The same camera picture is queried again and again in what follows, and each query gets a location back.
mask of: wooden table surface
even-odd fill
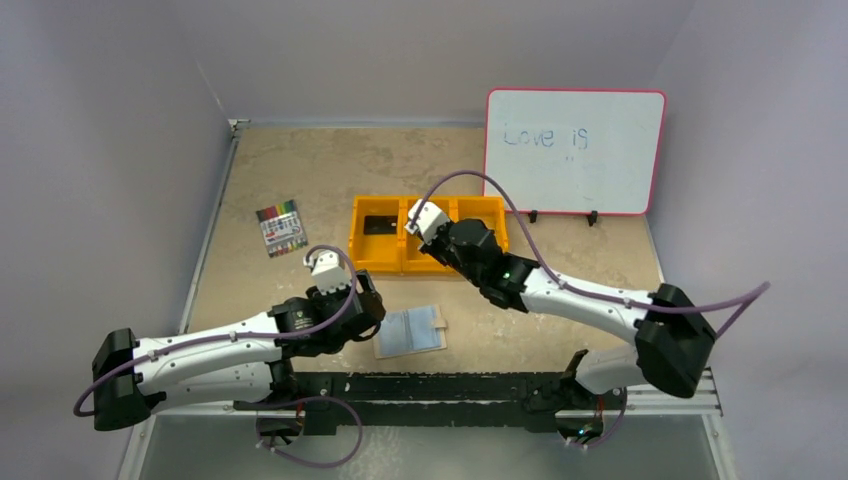
[[[249,128],[236,151],[189,330],[240,321],[303,296],[311,285],[301,263],[305,249],[268,257],[256,210],[294,199],[310,245],[347,250],[355,195],[422,195],[450,172],[482,166],[479,128]],[[480,191],[481,180],[465,176],[437,193]],[[532,256],[516,220],[507,217],[510,250]],[[548,263],[563,273],[633,289],[660,282],[643,217],[602,217],[589,228],[583,217],[540,216],[530,230]],[[295,359],[296,370],[561,371],[576,350],[621,344],[564,318],[498,309],[458,278],[374,280],[387,311],[438,304],[448,348],[378,360],[371,342],[351,342],[336,355]]]

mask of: pink border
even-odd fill
[[[483,129],[483,173],[486,173],[486,154],[487,149],[489,148],[489,101],[492,98],[492,93],[497,92],[499,90],[509,90],[509,91],[543,91],[543,92],[627,92],[627,93],[659,93],[663,97],[663,111],[660,117],[660,133],[657,136],[657,155],[654,157],[654,171],[651,174],[651,190],[648,194],[648,204],[645,206],[645,210],[641,213],[615,213],[615,212],[598,212],[600,215],[612,215],[612,216],[624,216],[624,217],[635,217],[638,215],[644,215],[648,210],[651,209],[651,203],[654,200],[654,185],[657,178],[657,164],[659,164],[660,158],[660,145],[662,144],[662,133],[663,128],[665,127],[665,108],[668,104],[668,98],[665,96],[665,92],[662,90],[651,90],[651,89],[625,89],[625,88],[546,88],[546,87],[495,87],[489,90],[489,93],[486,95],[486,124]],[[483,196],[486,195],[486,181],[483,180]],[[530,210],[519,210],[519,213],[530,213]],[[544,214],[556,214],[556,215],[587,215],[592,212],[566,212],[566,211],[539,211],[539,213]]]

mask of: gray wall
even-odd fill
[[[743,478],[845,478],[848,4],[779,4],[701,0],[683,25],[652,82],[649,219],[699,301],[774,283],[713,355]]]
[[[694,0],[172,0],[230,118],[473,121],[494,86],[644,87]]]
[[[71,415],[106,333],[172,333],[228,125],[161,1],[0,5],[3,478],[114,478]]]

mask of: red whiteboard frame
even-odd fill
[[[604,216],[618,216],[618,217],[636,217],[640,215],[645,215],[648,210],[651,209],[651,204],[654,201],[654,185],[656,183],[657,178],[657,165],[659,165],[660,160],[660,145],[662,145],[663,138],[663,129],[665,128],[665,110],[668,106],[668,97],[666,97],[665,92],[662,90],[654,90],[654,89],[626,89],[626,88],[548,88],[548,87],[495,87],[489,90],[489,93],[486,94],[486,123],[483,128],[483,173],[486,173],[486,157],[488,156],[488,148],[489,148],[489,102],[492,98],[492,93],[508,90],[508,91],[532,91],[532,92],[612,92],[612,93],[659,93],[663,97],[663,111],[660,117],[660,132],[657,136],[657,154],[654,157],[654,169],[651,174],[651,186],[649,188],[648,193],[648,204],[645,205],[645,210],[640,213],[616,213],[616,212],[604,212],[599,213],[599,215]],[[486,180],[483,180],[483,185],[481,186],[480,195],[486,196]],[[507,212],[512,213],[512,210],[509,209],[509,205],[504,205],[504,208]],[[532,210],[519,210],[518,213],[530,213]],[[570,212],[570,211],[561,211],[561,210],[537,210],[538,213],[542,214],[553,214],[553,215],[589,215],[592,212]]]

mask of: yellow tray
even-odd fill
[[[395,274],[453,274],[453,269],[443,267],[429,255],[418,251],[421,240],[406,233],[409,210],[421,197],[416,196],[356,196],[353,200],[348,254],[357,270],[371,273]],[[500,197],[431,197],[430,201],[457,222],[465,218],[479,218],[495,231],[495,238],[503,251],[509,251],[503,199]],[[366,235],[366,217],[396,217],[380,231]]]

